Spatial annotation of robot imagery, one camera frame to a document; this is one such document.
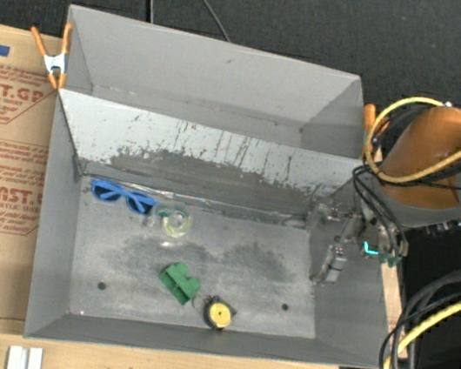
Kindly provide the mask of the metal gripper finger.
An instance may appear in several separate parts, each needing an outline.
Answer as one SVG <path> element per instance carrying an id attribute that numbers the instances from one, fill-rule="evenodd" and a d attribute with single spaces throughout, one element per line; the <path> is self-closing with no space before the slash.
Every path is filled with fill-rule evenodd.
<path id="1" fill-rule="evenodd" d="M 347 263 L 347 251 L 343 246 L 327 245 L 317 252 L 311 269 L 311 281 L 315 284 L 335 284 L 339 281 Z"/>
<path id="2" fill-rule="evenodd" d="M 315 203 L 311 207 L 307 227 L 311 231 L 334 236 L 337 234 L 341 222 L 336 207 Z"/>

